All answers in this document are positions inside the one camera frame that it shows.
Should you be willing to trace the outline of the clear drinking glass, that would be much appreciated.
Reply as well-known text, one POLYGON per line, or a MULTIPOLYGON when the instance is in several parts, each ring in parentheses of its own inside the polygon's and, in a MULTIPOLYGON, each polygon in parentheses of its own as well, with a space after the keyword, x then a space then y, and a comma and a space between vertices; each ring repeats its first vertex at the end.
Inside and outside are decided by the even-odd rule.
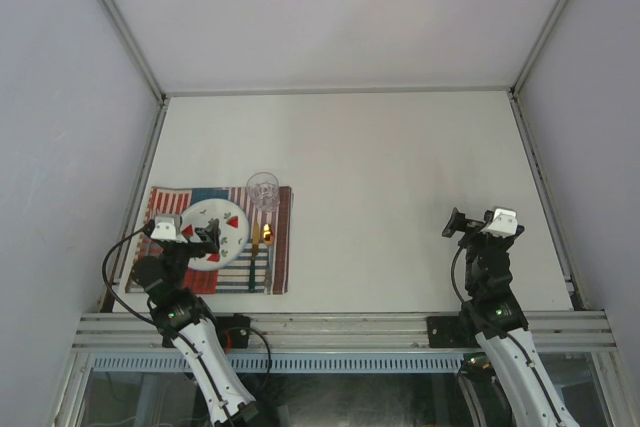
POLYGON ((246 189, 250 200, 261 212, 275 212, 280 203, 279 182, 270 172, 258 172, 252 175, 246 189))

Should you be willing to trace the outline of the pink handled spoon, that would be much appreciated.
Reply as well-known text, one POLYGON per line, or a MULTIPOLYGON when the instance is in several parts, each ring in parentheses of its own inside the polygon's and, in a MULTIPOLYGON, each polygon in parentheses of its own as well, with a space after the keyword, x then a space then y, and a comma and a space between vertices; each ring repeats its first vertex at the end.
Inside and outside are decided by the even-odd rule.
POLYGON ((273 293, 273 274, 274 274, 274 254, 275 254, 275 233, 273 227, 269 223, 265 223, 262 228, 262 240, 267 248, 267 263, 265 270, 264 291, 266 294, 273 293))

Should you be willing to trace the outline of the gold knife green handle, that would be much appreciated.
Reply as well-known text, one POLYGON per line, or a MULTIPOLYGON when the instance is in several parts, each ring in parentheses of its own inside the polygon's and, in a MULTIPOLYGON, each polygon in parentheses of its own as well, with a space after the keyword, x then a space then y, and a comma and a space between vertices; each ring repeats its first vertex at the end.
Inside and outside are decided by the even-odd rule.
POLYGON ((260 250, 261 230, 257 221, 252 228, 251 257, 249 266, 248 291, 254 293, 256 290, 256 261, 260 250))

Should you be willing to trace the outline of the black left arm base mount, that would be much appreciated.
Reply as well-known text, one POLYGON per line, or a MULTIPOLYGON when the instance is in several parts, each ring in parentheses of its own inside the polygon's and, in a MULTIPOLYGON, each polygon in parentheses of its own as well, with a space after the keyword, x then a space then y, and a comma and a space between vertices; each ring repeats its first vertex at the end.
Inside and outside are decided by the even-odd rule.
POLYGON ((249 344, 251 319, 234 314, 217 316, 214 320, 217 337, 225 351, 246 349, 249 344))

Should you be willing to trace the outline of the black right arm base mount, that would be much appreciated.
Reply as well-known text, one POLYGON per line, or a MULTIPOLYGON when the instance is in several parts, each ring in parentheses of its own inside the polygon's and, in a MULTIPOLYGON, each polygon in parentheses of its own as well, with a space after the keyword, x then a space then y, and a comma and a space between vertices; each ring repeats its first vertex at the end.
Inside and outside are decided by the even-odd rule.
POLYGON ((477 345, 470 324, 459 315, 432 315, 426 318, 431 348, 457 349, 477 345))

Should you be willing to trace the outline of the white watermelon pattern plate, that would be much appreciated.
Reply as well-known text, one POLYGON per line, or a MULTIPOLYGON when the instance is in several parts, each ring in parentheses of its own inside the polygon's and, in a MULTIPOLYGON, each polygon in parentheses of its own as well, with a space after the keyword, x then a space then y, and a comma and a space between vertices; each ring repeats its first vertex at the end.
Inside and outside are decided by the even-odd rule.
POLYGON ((210 272, 230 265, 243 251, 250 237, 247 214, 235 203, 226 199, 207 199, 196 202, 182 214, 182 232, 185 238, 199 242, 196 228, 206 228, 211 222, 219 222, 220 248, 217 254, 192 258, 188 267, 197 272, 210 272))

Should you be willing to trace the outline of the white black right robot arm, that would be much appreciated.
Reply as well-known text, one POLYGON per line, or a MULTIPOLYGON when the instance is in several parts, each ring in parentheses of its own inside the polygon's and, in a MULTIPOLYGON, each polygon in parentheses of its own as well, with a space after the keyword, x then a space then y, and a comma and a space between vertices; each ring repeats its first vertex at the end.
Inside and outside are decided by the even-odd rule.
POLYGON ((451 286, 460 301, 459 332, 486 355, 518 426, 576 426, 511 288, 509 250, 524 232, 510 209, 494 207, 480 220, 452 210, 442 236, 462 235, 450 267, 451 286))

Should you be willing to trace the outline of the striped patchwork placemat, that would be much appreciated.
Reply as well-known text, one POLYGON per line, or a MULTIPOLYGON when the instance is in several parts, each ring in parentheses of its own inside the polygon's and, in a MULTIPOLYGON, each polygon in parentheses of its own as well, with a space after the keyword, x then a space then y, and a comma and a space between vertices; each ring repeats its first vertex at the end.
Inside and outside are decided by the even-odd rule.
POLYGON ((252 228, 255 221, 260 225, 260 250, 256 261, 255 294, 264 291, 267 248, 262 240, 262 228, 269 223, 274 230, 275 254, 273 293, 282 295, 288 289, 290 219, 293 205, 293 191, 289 186, 279 189, 280 203, 275 212, 259 211, 249 198, 244 187, 223 188, 182 188, 153 187, 150 191, 144 220, 149 221, 157 214, 180 215, 196 202, 207 199, 226 199, 237 204, 249 220, 250 237, 244 251, 227 267, 210 272, 197 272, 188 268, 184 285, 197 294, 246 294, 248 291, 249 266, 251 257, 252 228))

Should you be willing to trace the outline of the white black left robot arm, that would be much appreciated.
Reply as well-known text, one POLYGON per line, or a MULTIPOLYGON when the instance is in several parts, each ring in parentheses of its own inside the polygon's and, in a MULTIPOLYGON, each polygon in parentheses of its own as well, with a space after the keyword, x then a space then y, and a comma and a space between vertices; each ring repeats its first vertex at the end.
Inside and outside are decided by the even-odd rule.
POLYGON ((183 285, 190 260, 219 252, 219 221, 195 227, 196 240, 183 235, 178 215, 159 215, 142 232, 161 247, 159 255, 139 259, 131 271, 152 305, 154 326, 186 359, 206 401, 210 423, 247 426, 258 414, 256 399, 229 362, 218 337, 218 321, 206 303, 183 285))

